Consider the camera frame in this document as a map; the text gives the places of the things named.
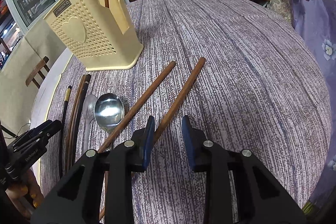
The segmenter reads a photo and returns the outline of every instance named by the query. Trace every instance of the spoon handle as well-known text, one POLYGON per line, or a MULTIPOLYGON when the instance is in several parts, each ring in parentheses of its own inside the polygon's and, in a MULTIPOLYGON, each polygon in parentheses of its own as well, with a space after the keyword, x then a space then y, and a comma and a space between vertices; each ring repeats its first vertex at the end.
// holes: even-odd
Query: spoon handle
POLYGON ((89 149, 90 122, 85 123, 83 153, 89 149))

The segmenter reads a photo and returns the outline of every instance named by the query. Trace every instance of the wooden chair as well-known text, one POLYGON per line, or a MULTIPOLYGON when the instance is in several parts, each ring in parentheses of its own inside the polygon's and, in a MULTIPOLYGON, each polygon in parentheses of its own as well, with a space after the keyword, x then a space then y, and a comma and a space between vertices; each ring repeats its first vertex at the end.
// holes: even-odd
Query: wooden chair
POLYGON ((41 72, 41 69, 44 67, 47 72, 50 71, 49 67, 47 66, 48 61, 49 61, 48 57, 46 56, 43 57, 43 59, 36 65, 36 67, 32 70, 30 75, 27 77, 26 86, 28 86, 31 82, 33 82, 35 86, 37 86, 38 89, 40 88, 40 84, 35 80, 35 76, 39 74, 43 80, 45 79, 45 76, 41 72))

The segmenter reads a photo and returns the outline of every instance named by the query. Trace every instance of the utensil holder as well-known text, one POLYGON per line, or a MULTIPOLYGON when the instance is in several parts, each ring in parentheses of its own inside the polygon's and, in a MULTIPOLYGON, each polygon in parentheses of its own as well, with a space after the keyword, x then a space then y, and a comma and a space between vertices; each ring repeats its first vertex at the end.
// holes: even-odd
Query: utensil holder
POLYGON ((143 45, 124 0, 59 0, 44 17, 87 71, 130 69, 143 45))

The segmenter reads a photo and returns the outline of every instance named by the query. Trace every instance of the screw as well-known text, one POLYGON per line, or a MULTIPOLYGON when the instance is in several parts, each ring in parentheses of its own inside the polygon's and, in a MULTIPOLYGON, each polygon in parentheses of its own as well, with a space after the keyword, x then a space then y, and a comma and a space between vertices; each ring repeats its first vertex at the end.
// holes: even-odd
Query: screw
POLYGON ((245 157, 249 157, 249 156, 252 155, 252 152, 251 152, 250 150, 248 150, 248 149, 244 149, 241 153, 242 153, 243 156, 245 156, 245 157))
POLYGON ((126 147, 132 147, 134 145, 134 142, 132 140, 128 140, 128 141, 124 142, 124 145, 126 147))
POLYGON ((85 155, 89 158, 93 157, 96 154, 96 151, 94 151, 93 149, 87 150, 85 155))
POLYGON ((211 147, 211 146, 213 146, 213 142, 212 142, 212 141, 209 141, 209 140, 206 140, 206 141, 204 141, 203 145, 204 145, 205 147, 211 147))

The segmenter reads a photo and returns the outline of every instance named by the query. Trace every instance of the wood grain patterned tablecloth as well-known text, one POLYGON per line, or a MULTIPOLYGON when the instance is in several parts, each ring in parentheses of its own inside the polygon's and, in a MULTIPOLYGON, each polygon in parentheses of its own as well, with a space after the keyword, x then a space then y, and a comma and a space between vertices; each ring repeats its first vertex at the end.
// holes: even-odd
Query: wood grain patterned tablecloth
MULTIPOLYGON (((147 172, 133 180, 135 222, 202 223, 205 175, 188 166, 181 133, 186 114, 224 148, 252 150, 303 206, 325 163, 331 119, 323 76, 302 38, 282 17, 248 0, 138 0, 128 9, 144 50, 132 69, 92 72, 88 94, 115 93, 127 111, 170 61, 177 65, 114 146, 144 127, 149 115, 157 126, 198 58, 207 59, 154 147, 147 172)), ((72 85, 65 132, 84 73, 73 56, 49 110, 49 119, 61 118, 72 85)), ((76 159, 83 134, 82 117, 76 159)), ((92 123, 90 148, 98 149, 107 135, 92 123)), ((50 140, 41 160, 44 194, 58 181, 58 141, 58 135, 50 140)))

